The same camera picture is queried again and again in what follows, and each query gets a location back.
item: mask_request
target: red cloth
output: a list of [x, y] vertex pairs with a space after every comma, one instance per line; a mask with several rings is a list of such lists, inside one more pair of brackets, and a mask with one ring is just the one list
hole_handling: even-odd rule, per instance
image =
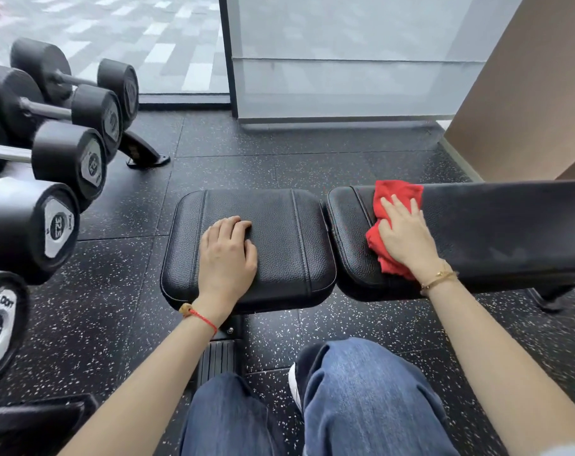
[[422, 205], [422, 189], [423, 186], [411, 184], [403, 180], [377, 180], [376, 190], [374, 191], [374, 214], [378, 220], [374, 226], [367, 231], [365, 237], [367, 239], [367, 245], [372, 251], [378, 255], [378, 262], [380, 262], [380, 269], [384, 274], [396, 274], [398, 276], [404, 276], [408, 280], [414, 280], [414, 276], [409, 269], [403, 264], [398, 263], [391, 255], [387, 252], [382, 239], [380, 238], [380, 232], [378, 226], [380, 225], [381, 219], [387, 219], [389, 224], [391, 220], [386, 214], [380, 199], [382, 197], [391, 201], [391, 195], [397, 195], [397, 198], [405, 205], [408, 211], [411, 212], [410, 201], [412, 198], [416, 198], [418, 207]]

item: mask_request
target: forearm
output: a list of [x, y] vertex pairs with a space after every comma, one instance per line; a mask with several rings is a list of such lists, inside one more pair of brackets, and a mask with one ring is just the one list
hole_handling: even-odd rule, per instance
[[429, 291], [466, 378], [511, 456], [575, 443], [575, 405], [457, 280]]
[[180, 322], [59, 456], [152, 455], [212, 335], [197, 317]]

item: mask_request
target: blue jeans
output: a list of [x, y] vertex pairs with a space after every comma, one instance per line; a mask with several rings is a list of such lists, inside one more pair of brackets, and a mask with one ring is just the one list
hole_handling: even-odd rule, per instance
[[[441, 400], [417, 367], [359, 338], [329, 341], [322, 352], [303, 397], [307, 456], [458, 456]], [[267, 406], [243, 378], [224, 374], [195, 393], [180, 454], [287, 451]]]

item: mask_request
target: person's left hand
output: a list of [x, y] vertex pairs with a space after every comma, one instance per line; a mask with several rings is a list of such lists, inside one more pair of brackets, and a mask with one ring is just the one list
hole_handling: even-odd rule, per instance
[[222, 318], [252, 285], [258, 269], [258, 250], [245, 240], [250, 221], [238, 216], [220, 219], [201, 237], [199, 243], [199, 300], [211, 317]]

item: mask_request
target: weight bench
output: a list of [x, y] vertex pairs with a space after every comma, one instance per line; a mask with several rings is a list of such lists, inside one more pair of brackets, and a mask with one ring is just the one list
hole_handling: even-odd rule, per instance
[[[201, 357], [197, 385], [240, 373], [243, 314], [320, 304], [337, 281], [359, 301], [420, 298], [420, 286], [380, 272], [365, 233], [374, 187], [338, 187], [322, 204], [302, 190], [203, 190], [178, 204], [161, 289], [178, 309], [198, 295], [201, 233], [223, 217], [251, 220], [258, 275]], [[575, 286], [575, 181], [425, 185], [423, 209], [440, 256], [472, 292]]]

